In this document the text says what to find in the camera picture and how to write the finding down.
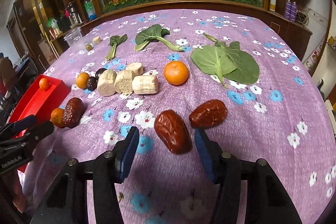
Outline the red date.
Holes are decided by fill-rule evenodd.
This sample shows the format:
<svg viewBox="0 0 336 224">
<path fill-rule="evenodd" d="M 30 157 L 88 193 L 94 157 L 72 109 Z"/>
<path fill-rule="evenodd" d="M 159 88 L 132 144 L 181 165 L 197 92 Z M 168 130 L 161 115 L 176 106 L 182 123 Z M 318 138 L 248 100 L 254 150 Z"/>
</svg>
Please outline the red date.
<svg viewBox="0 0 336 224">
<path fill-rule="evenodd" d="M 220 125 L 227 114 L 227 107 L 221 100 L 209 100 L 189 115 L 189 121 L 192 128 L 212 128 Z"/>
<path fill-rule="evenodd" d="M 64 109 L 63 123 L 67 128 L 74 128 L 78 125 L 82 115 L 85 112 L 85 107 L 80 98 L 71 98 Z"/>
<path fill-rule="evenodd" d="M 183 119 L 173 110 L 161 112 L 154 121 L 154 129 L 167 149 L 182 155 L 191 151 L 193 145 Z"/>
</svg>

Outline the orange tangerine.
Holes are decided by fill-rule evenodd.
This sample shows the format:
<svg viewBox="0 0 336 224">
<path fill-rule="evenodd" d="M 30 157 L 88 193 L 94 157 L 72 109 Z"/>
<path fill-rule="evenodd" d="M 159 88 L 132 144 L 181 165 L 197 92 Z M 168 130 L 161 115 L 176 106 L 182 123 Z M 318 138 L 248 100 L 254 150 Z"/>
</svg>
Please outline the orange tangerine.
<svg viewBox="0 0 336 224">
<path fill-rule="evenodd" d="M 189 69 L 181 61 L 171 61 L 164 67 L 163 75 L 168 83 L 181 85 L 189 78 Z"/>
<path fill-rule="evenodd" d="M 64 109 L 62 108 L 55 108 L 51 113 L 50 121 L 53 123 L 54 126 L 58 128 L 64 128 L 64 122 L 63 122 L 63 114 Z"/>
<path fill-rule="evenodd" d="M 49 79 L 47 79 L 45 77 L 43 77 L 43 78 L 40 79 L 40 81 L 39 81 L 39 88 L 41 90 L 47 91 L 47 90 L 49 90 L 50 86 L 51 86 L 51 84 L 50 84 Z"/>
</svg>

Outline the beige corn piece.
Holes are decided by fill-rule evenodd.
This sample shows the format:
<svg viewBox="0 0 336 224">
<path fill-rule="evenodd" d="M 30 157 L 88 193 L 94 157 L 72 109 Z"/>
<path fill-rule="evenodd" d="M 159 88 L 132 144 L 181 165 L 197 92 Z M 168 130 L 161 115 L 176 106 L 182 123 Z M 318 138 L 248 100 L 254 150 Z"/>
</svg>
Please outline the beige corn piece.
<svg viewBox="0 0 336 224">
<path fill-rule="evenodd" d="M 120 94 L 132 94 L 132 82 L 134 79 L 134 72 L 131 70 L 123 70 L 117 73 L 114 88 Z"/>
<path fill-rule="evenodd" d="M 132 81 L 132 89 L 135 94 L 139 95 L 157 94 L 159 91 L 159 82 L 155 76 L 135 76 Z"/>
<path fill-rule="evenodd" d="M 139 62 L 130 63 L 126 66 L 126 70 L 132 71 L 135 76 L 143 75 L 143 66 Z"/>
<path fill-rule="evenodd" d="M 111 69 L 105 70 L 99 77 L 97 91 L 101 96 L 108 97 L 116 93 L 114 82 L 117 73 Z"/>
</svg>

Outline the red tray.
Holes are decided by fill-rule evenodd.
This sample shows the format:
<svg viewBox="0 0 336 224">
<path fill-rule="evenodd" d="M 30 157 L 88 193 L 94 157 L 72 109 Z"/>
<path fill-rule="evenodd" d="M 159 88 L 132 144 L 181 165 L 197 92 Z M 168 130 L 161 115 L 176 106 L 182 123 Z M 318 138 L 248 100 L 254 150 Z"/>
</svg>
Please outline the red tray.
<svg viewBox="0 0 336 224">
<path fill-rule="evenodd" d="M 49 79 L 51 84 L 49 90 L 47 91 L 41 90 L 39 88 L 39 81 L 43 77 Z M 36 124 L 33 126 L 50 121 L 52 111 L 60 106 L 69 93 L 70 88 L 62 80 L 40 75 L 31 84 L 25 94 L 23 94 L 22 98 L 11 114 L 8 123 L 22 120 L 29 115 L 34 115 L 37 119 Z M 25 134 L 25 131 L 26 130 L 23 130 L 22 132 L 18 133 L 14 136 L 14 138 L 22 137 Z M 33 151 L 38 143 L 33 143 L 31 145 L 33 147 Z M 27 164 L 20 166 L 18 170 L 22 172 L 25 171 L 26 165 Z"/>
</svg>

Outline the small orange kumquat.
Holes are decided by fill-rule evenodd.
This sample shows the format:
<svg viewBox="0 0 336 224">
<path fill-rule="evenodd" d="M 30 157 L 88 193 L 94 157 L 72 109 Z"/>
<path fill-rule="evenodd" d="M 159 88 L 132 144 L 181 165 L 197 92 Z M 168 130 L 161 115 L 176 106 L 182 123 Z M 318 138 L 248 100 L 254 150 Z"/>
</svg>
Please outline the small orange kumquat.
<svg viewBox="0 0 336 224">
<path fill-rule="evenodd" d="M 88 73 L 82 72 L 76 77 L 75 84 L 80 89 L 86 89 L 89 78 L 90 75 Z"/>
</svg>

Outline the dark plum beside kumquat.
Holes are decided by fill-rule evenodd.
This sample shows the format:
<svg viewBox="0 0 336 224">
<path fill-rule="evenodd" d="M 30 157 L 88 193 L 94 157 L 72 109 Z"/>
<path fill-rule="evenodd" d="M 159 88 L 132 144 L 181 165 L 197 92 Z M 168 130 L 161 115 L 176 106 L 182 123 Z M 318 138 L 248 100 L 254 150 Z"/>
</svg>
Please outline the dark plum beside kumquat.
<svg viewBox="0 0 336 224">
<path fill-rule="evenodd" d="M 97 88 L 97 79 L 96 77 L 91 76 L 87 82 L 87 89 L 89 91 L 94 91 Z"/>
</svg>

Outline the small green olive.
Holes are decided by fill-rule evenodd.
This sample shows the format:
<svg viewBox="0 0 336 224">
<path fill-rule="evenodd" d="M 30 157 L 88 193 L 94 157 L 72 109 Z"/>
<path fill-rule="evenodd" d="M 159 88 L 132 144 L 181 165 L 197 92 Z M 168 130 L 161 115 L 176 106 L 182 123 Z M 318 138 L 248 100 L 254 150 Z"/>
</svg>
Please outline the small green olive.
<svg viewBox="0 0 336 224">
<path fill-rule="evenodd" d="M 91 51 L 93 47 L 92 47 L 91 44 L 86 44 L 85 48 L 86 48 L 87 51 Z"/>
</svg>

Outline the clear plastic cup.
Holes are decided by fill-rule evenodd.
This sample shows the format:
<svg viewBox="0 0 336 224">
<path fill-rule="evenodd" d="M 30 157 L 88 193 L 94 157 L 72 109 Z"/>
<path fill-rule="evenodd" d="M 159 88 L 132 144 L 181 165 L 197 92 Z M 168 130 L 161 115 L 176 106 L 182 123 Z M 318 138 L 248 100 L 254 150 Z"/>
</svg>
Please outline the clear plastic cup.
<svg viewBox="0 0 336 224">
<path fill-rule="evenodd" d="M 67 42 L 67 44 L 71 48 L 77 48 L 79 49 L 82 46 L 82 40 L 83 36 L 81 34 L 81 28 L 75 27 L 66 36 L 64 36 L 64 40 Z"/>
</svg>

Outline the small green roof birdhouse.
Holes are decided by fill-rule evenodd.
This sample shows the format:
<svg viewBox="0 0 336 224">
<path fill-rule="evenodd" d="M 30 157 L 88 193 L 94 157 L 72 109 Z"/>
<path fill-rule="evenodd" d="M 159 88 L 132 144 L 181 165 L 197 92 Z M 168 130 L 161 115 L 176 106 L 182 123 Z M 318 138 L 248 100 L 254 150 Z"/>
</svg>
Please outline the small green roof birdhouse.
<svg viewBox="0 0 336 224">
<path fill-rule="evenodd" d="M 57 38 L 62 33 L 59 29 L 57 20 L 54 19 L 54 18 L 49 18 L 48 19 L 47 27 L 50 29 L 50 34 L 52 35 L 53 38 Z"/>
</svg>

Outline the small beige piece by cup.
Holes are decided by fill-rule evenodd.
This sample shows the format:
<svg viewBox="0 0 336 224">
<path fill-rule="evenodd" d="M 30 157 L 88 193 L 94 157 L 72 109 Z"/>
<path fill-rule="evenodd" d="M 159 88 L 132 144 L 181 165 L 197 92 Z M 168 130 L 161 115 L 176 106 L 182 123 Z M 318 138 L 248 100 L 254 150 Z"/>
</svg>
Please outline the small beige piece by cup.
<svg viewBox="0 0 336 224">
<path fill-rule="evenodd" d="M 102 42 L 102 38 L 100 38 L 100 36 L 96 36 L 92 39 L 92 44 L 93 45 L 98 45 Z"/>
</svg>

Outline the small bok choy left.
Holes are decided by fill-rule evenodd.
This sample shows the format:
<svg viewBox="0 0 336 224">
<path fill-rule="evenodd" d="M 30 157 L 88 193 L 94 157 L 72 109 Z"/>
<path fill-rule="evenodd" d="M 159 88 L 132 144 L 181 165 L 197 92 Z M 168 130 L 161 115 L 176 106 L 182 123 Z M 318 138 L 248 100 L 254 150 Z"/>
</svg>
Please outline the small bok choy left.
<svg viewBox="0 0 336 224">
<path fill-rule="evenodd" d="M 127 34 L 124 34 L 123 36 L 115 35 L 110 37 L 109 41 L 110 50 L 105 57 L 106 61 L 111 61 L 115 58 L 117 46 L 119 46 L 126 40 L 127 40 Z"/>
</svg>

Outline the purple floral tablecloth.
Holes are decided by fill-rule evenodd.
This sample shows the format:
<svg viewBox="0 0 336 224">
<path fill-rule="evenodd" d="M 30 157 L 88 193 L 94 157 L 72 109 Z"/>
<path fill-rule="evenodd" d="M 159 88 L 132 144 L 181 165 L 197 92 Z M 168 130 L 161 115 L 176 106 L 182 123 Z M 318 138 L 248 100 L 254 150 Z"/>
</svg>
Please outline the purple floral tablecloth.
<svg viewBox="0 0 336 224">
<path fill-rule="evenodd" d="M 134 50 L 135 37 L 159 24 L 165 36 L 183 52 L 173 52 L 161 42 Z M 110 37 L 127 34 L 111 61 Z M 238 41 L 260 68 L 252 85 L 225 81 L 202 73 L 190 54 L 209 43 L 209 34 L 230 43 Z M 92 44 L 96 36 L 102 38 Z M 208 100 L 225 103 L 228 116 L 207 131 L 211 140 L 239 159 L 265 159 L 291 197 L 303 223 L 314 223 L 335 193 L 335 140 L 330 118 L 315 83 L 290 47 L 263 22 L 237 14 L 206 10 L 163 10 L 112 20 L 94 28 L 46 70 L 46 75 L 71 87 L 69 98 L 87 106 L 75 128 L 56 129 L 39 143 L 34 160 L 25 171 L 23 192 L 27 212 L 33 214 L 58 172 L 70 158 L 92 160 L 126 137 L 131 126 L 140 137 L 130 174 L 116 185 L 126 223 L 208 223 L 217 186 L 205 176 L 195 149 L 174 155 L 154 131 L 154 120 L 164 110 L 174 110 L 184 121 Z M 92 45 L 87 51 L 86 44 Z M 172 85 L 163 75 L 166 64 L 181 61 L 189 69 L 184 84 Z M 140 62 L 147 75 L 159 80 L 159 92 L 151 96 L 98 92 L 75 85 L 79 73 L 94 74 L 100 68 L 116 72 Z"/>
</svg>

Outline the bok choy middle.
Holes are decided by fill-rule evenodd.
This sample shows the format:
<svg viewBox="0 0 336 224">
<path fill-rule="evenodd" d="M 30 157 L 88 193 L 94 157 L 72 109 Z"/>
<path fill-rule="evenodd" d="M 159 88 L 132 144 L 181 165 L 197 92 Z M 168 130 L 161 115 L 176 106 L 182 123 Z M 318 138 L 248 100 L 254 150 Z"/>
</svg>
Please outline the bok choy middle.
<svg viewBox="0 0 336 224">
<path fill-rule="evenodd" d="M 170 31 L 166 28 L 162 28 L 162 26 L 159 24 L 149 26 L 147 29 L 138 33 L 135 37 L 134 50 L 136 52 L 140 52 L 144 50 L 151 42 L 161 42 L 173 52 L 183 52 L 183 46 L 174 45 L 165 39 L 165 36 L 169 34 Z"/>
</svg>

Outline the purple bottle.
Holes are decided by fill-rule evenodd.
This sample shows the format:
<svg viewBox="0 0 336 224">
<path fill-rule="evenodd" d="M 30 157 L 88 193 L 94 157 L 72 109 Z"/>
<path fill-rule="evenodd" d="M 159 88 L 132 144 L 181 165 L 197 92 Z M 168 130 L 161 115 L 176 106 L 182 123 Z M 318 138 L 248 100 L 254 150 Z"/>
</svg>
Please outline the purple bottle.
<svg viewBox="0 0 336 224">
<path fill-rule="evenodd" d="M 285 4 L 284 17 L 290 19 L 290 13 L 291 13 L 291 1 L 287 0 Z"/>
<path fill-rule="evenodd" d="M 297 4 L 295 2 L 291 2 L 291 6 L 290 6 L 290 20 L 292 22 L 295 21 L 297 15 Z"/>
</svg>

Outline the purple bottle right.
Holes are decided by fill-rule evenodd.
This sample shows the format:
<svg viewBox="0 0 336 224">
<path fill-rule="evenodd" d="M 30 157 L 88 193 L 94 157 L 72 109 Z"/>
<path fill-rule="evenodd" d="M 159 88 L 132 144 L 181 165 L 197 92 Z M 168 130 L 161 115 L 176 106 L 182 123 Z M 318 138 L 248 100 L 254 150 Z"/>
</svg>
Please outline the purple bottle right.
<svg viewBox="0 0 336 224">
<path fill-rule="evenodd" d="M 290 20 L 292 22 L 295 21 L 297 15 L 297 4 L 295 2 L 291 2 L 291 6 L 290 6 Z"/>
</svg>

